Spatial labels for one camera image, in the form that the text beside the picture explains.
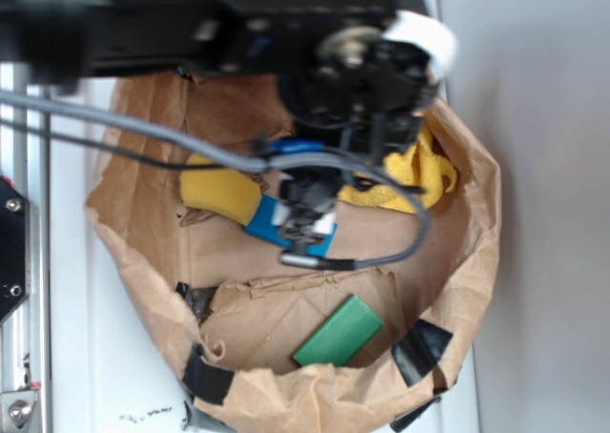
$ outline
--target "yellow cloth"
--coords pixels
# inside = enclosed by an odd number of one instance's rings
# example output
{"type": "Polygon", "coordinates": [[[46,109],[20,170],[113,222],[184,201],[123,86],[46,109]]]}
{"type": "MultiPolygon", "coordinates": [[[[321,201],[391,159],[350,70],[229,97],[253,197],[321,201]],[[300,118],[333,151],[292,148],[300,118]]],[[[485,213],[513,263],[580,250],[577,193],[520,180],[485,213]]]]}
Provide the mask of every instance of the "yellow cloth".
{"type": "MultiPolygon", "coordinates": [[[[451,162],[441,155],[436,155],[432,146],[434,137],[427,126],[417,135],[417,143],[412,145],[404,155],[393,153],[383,159],[383,166],[397,182],[402,185],[413,185],[423,188],[426,193],[420,197],[427,209],[438,202],[444,193],[453,192],[458,182],[458,172],[451,162]],[[443,178],[449,184],[445,187],[443,178]]],[[[383,207],[400,212],[414,213],[413,206],[386,185],[376,185],[366,192],[359,192],[354,187],[345,186],[339,192],[339,199],[362,207],[383,207]]]]}

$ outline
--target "crumpled paper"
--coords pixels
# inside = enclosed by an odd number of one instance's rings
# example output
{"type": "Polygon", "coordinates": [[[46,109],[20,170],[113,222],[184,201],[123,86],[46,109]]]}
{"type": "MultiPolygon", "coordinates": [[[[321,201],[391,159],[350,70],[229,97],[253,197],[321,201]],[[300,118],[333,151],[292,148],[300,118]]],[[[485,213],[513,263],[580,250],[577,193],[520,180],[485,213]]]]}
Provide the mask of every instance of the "crumpled paper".
{"type": "MultiPolygon", "coordinates": [[[[113,105],[244,154],[261,132],[276,138],[291,131],[270,76],[190,82],[166,72],[121,79],[113,105]]],[[[281,265],[278,248],[222,216],[180,226],[187,210],[178,173],[100,156],[87,214],[167,364],[182,379],[193,343],[201,343],[213,364],[243,368],[222,405],[196,399],[198,409],[239,432],[370,432],[430,400],[435,388],[455,383],[494,288],[500,176],[496,161],[442,100],[425,120],[457,168],[457,187],[430,210],[432,230],[420,252],[355,273],[281,265]],[[192,288],[220,285],[201,329],[174,291],[179,281],[192,288]],[[384,327],[346,367],[295,369],[291,334],[304,336],[354,292],[384,318],[384,327]],[[417,318],[454,337],[437,368],[408,387],[389,347],[417,318]]],[[[188,156],[116,130],[107,140],[166,161],[188,156]]],[[[265,181],[273,195],[277,174],[265,181]]],[[[346,203],[338,204],[337,224],[330,258],[394,253],[417,230],[414,216],[346,203]]]]}

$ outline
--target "gray cable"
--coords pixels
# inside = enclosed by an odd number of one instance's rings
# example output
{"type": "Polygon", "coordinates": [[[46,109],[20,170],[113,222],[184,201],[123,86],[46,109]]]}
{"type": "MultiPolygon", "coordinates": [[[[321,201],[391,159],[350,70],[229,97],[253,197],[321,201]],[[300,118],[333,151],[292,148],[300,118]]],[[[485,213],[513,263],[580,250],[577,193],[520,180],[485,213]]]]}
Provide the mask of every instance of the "gray cable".
{"type": "Polygon", "coordinates": [[[315,165],[316,167],[328,167],[341,171],[365,174],[379,184],[388,185],[394,188],[401,196],[407,199],[414,207],[417,216],[419,217],[419,231],[417,232],[414,242],[407,249],[388,257],[355,260],[354,266],[356,269],[392,263],[411,256],[419,250],[430,228],[430,218],[428,214],[412,193],[387,175],[383,169],[369,166],[347,156],[312,152],[280,155],[269,159],[243,157],[227,152],[193,135],[172,130],[163,125],[121,113],[110,113],[86,106],[78,106],[52,99],[43,99],[6,91],[0,91],[0,103],[42,113],[57,114],[67,118],[76,118],[102,125],[114,126],[123,131],[154,137],[162,141],[171,142],[187,151],[204,155],[216,163],[244,172],[266,173],[273,170],[287,171],[315,165]]]}

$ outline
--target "bolt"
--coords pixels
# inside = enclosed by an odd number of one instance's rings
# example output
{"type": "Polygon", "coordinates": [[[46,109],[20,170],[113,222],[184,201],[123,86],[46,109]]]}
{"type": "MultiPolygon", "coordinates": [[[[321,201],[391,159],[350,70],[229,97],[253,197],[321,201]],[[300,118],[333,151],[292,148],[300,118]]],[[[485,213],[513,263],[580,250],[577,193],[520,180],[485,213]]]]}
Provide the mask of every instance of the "bolt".
{"type": "Polygon", "coordinates": [[[13,285],[10,288],[10,294],[14,297],[18,297],[19,295],[21,295],[21,287],[19,285],[13,285]]]}
{"type": "Polygon", "coordinates": [[[366,45],[357,40],[349,40],[340,45],[337,50],[340,62],[347,69],[358,69],[364,64],[366,45]]]}
{"type": "Polygon", "coordinates": [[[23,205],[21,204],[21,201],[19,199],[9,199],[7,201],[7,209],[10,212],[19,212],[21,211],[21,209],[23,208],[23,205]]]}
{"type": "Polygon", "coordinates": [[[271,26],[271,23],[266,18],[253,18],[246,23],[246,26],[250,31],[263,32],[271,26]]]}
{"type": "Polygon", "coordinates": [[[31,415],[31,406],[23,400],[17,400],[10,405],[9,416],[15,423],[23,423],[31,415]]]}

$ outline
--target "metal frame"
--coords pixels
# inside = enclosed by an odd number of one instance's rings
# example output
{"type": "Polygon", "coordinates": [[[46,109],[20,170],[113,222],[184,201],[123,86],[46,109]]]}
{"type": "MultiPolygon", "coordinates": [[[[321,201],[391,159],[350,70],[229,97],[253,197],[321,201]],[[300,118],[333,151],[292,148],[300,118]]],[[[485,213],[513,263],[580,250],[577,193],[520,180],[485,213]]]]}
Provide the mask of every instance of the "metal frame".
{"type": "MultiPolygon", "coordinates": [[[[1,64],[3,89],[44,95],[41,87],[28,86],[25,67],[1,64]]],[[[3,117],[48,129],[49,120],[38,113],[3,106],[3,117]]],[[[37,402],[29,431],[51,432],[51,367],[49,328],[49,145],[35,136],[0,128],[0,174],[10,178],[18,193],[30,203],[27,221],[29,297],[0,328],[0,387],[3,395],[21,392],[26,400],[31,389],[37,402]]],[[[2,417],[10,413],[2,404],[2,417]]]]}

